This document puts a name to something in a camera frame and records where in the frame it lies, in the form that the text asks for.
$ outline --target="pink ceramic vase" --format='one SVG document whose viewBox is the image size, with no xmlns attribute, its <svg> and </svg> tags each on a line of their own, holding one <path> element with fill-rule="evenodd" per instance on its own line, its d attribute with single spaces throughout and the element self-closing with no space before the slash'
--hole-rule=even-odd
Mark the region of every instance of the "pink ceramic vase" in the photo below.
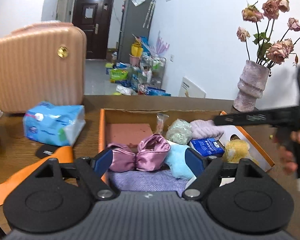
<svg viewBox="0 0 300 240">
<path fill-rule="evenodd" d="M 253 111 L 258 98 L 266 88 L 270 70 L 247 60 L 238 82 L 239 93 L 233 106 L 240 112 Z"/>
</svg>

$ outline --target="door handle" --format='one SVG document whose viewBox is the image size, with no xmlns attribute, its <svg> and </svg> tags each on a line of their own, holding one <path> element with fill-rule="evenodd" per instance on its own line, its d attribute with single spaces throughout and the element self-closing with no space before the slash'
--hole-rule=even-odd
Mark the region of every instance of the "door handle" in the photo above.
<svg viewBox="0 0 300 240">
<path fill-rule="evenodd" d="M 98 31 L 99 31 L 99 24 L 96 23 L 96 26 L 95 26 L 95 28 L 94 28 L 94 33 L 95 33 L 95 34 L 98 34 Z"/>
</svg>

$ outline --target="dark brown door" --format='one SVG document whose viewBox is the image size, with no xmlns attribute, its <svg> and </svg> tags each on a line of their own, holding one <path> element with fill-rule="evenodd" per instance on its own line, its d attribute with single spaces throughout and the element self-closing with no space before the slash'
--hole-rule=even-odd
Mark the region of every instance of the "dark brown door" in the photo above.
<svg viewBox="0 0 300 240">
<path fill-rule="evenodd" d="M 72 23 L 87 35 L 87 58 L 106 58 L 112 2 L 75 0 Z"/>
</svg>

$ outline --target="tiled floor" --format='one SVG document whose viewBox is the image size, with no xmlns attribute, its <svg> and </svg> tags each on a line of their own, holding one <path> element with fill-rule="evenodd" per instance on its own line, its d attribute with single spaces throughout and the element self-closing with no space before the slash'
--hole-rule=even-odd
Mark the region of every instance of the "tiled floor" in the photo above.
<svg viewBox="0 0 300 240">
<path fill-rule="evenodd" d="M 86 60 L 85 95 L 112 95 L 116 92 L 117 84 L 109 82 L 105 64 L 105 60 Z"/>
</svg>

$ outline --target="purple cloth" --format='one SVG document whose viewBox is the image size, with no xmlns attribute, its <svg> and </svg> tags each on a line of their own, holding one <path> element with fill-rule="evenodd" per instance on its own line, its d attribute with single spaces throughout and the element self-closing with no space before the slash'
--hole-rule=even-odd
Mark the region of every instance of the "purple cloth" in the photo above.
<svg viewBox="0 0 300 240">
<path fill-rule="evenodd" d="M 112 150 L 113 160 L 111 171 L 124 172 L 137 169 L 138 171 L 156 171 L 160 169 L 163 160 L 170 150 L 170 144 L 160 134 L 153 134 L 138 144 L 138 153 L 118 143 L 110 143 L 108 147 L 116 146 Z"/>
<path fill-rule="evenodd" d="M 181 197 L 188 180 L 176 179 L 170 170 L 108 172 L 110 181 L 122 191 L 177 191 Z"/>
<path fill-rule="evenodd" d="M 215 138 L 219 140 L 224 133 L 223 128 L 215 126 L 213 120 L 195 120 L 190 124 L 193 139 Z"/>
</svg>

